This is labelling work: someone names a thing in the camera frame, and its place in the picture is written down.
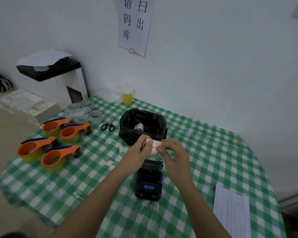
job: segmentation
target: yellow drink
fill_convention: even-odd
[[[130,94],[123,94],[123,103],[124,103],[124,105],[131,104],[131,100],[132,100],[132,93],[130,93]]]

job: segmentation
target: beige floor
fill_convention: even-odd
[[[38,126],[0,109],[0,175],[20,142],[27,139]],[[12,231],[22,231],[29,238],[47,237],[52,229],[26,208],[13,208],[0,191],[0,236]]]

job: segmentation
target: black plastic bag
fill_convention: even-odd
[[[133,129],[136,124],[142,123],[144,131]],[[132,146],[142,135],[148,135],[153,140],[161,141],[167,138],[167,121],[162,115],[133,108],[127,110],[119,121],[119,137],[126,144]]]

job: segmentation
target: person's left hand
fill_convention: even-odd
[[[116,168],[123,172],[126,177],[135,173],[142,166],[146,157],[150,154],[153,141],[147,142],[146,146],[142,148],[146,139],[151,138],[148,135],[141,135],[137,142],[129,148],[127,153],[116,166]]]

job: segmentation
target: scissors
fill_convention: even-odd
[[[109,129],[108,129],[109,132],[114,131],[115,126],[113,126],[111,123],[112,123],[112,121],[114,120],[115,117],[116,117],[116,115],[115,115],[115,116],[112,115],[111,118],[110,118],[110,120],[109,120],[109,123],[103,124],[103,125],[100,127],[100,129],[104,131],[104,130],[106,130],[107,127],[109,126]]]

